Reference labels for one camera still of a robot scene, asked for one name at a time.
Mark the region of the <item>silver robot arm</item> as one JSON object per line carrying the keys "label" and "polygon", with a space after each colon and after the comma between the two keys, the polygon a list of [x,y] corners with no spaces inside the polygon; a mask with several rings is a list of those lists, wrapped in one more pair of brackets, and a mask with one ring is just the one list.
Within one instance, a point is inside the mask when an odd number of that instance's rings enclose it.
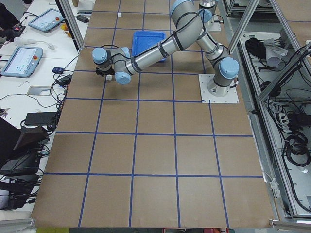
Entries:
{"label": "silver robot arm", "polygon": [[113,75],[117,83],[125,85],[130,83],[134,74],[196,43],[215,70],[213,79],[207,85],[208,91],[218,97],[227,95],[240,66],[229,56],[226,47],[214,40],[207,31],[202,11],[195,8],[191,0],[177,0],[172,5],[170,15],[176,29],[168,38],[138,55],[129,56],[127,47],[96,47],[92,51],[93,62],[97,65],[96,73],[102,76]]}
{"label": "silver robot arm", "polygon": [[208,23],[213,20],[217,5],[217,0],[200,0],[199,14],[204,23]]}

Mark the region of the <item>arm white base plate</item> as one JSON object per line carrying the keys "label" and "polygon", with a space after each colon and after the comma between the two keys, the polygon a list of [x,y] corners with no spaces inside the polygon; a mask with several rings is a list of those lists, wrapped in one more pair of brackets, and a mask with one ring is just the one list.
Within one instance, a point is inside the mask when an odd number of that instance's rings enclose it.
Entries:
{"label": "arm white base plate", "polygon": [[214,15],[213,18],[207,23],[207,30],[211,33],[221,32],[221,24],[219,22],[219,18],[216,15]]}
{"label": "arm white base plate", "polygon": [[239,97],[234,81],[227,87],[217,86],[214,74],[198,74],[201,102],[214,104],[239,104]]}

